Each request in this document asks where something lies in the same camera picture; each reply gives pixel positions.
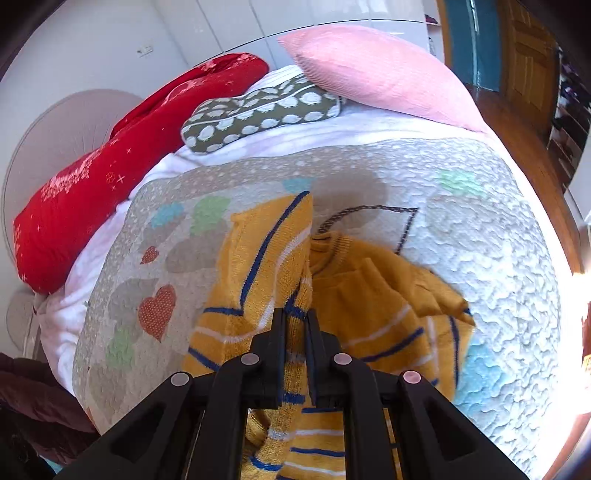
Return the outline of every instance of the pink pillow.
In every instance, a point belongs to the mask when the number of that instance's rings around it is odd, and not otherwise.
[[[279,43],[319,87],[355,102],[488,132],[470,93],[429,52],[357,25],[322,25]]]

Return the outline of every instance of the green and white pillow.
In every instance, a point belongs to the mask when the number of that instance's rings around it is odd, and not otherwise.
[[[340,97],[317,87],[302,73],[276,87],[203,102],[184,123],[181,137],[194,152],[214,152],[270,128],[333,118],[340,113],[341,103]]]

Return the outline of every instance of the striped sweater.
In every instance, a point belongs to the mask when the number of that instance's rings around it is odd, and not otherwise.
[[[232,216],[218,280],[184,359],[194,376],[217,371],[269,329],[275,307],[284,308],[283,404],[250,412],[244,479],[345,476],[342,415],[314,408],[307,394],[308,309],[344,351],[388,373],[413,368],[449,399],[474,327],[466,301],[431,272],[337,232],[311,238],[312,215],[311,194],[302,192]]]

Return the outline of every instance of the folded red blanket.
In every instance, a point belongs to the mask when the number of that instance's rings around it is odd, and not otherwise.
[[[267,64],[228,54],[181,75],[115,125],[111,139],[59,172],[14,220],[19,276],[34,291],[53,293],[97,229],[166,154],[182,145],[180,129],[205,100],[243,94]]]

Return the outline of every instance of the brown cloth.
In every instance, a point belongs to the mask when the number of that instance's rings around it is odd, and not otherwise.
[[[39,455],[59,465],[72,463],[99,437],[49,366],[35,360],[0,353],[0,407]]]

